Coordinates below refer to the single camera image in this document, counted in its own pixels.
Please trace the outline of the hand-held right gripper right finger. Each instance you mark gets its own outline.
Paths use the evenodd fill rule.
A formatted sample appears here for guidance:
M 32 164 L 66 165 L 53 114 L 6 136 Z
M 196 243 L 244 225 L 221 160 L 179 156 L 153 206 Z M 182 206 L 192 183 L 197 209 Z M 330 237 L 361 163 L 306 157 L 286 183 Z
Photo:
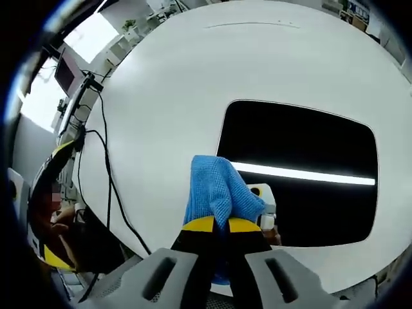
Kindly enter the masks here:
M 284 250 L 273 249 L 253 222 L 230 218 L 225 248 L 237 308 L 338 308 L 319 276 Z

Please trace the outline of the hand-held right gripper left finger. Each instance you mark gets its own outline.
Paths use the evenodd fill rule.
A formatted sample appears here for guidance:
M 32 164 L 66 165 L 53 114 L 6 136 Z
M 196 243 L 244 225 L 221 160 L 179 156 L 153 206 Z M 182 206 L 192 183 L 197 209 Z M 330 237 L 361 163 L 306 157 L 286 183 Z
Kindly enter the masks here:
M 216 268 L 213 216 L 185 224 L 171 248 L 161 248 L 121 277 L 105 297 L 89 297 L 86 308 L 205 308 Z

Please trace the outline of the person's left hand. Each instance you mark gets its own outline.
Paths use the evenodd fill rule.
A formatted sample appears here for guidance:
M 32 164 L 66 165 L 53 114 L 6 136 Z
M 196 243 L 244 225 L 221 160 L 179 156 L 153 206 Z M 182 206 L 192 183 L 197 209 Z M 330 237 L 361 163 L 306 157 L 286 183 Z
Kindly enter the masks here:
M 73 257 L 70 246 L 64 240 L 64 236 L 69 232 L 70 225 L 73 223 L 75 208 L 74 206 L 64 207 L 55 221 L 52 221 L 54 212 L 42 211 L 35 213 L 32 229 L 53 254 L 71 268 L 76 268 L 77 262 Z

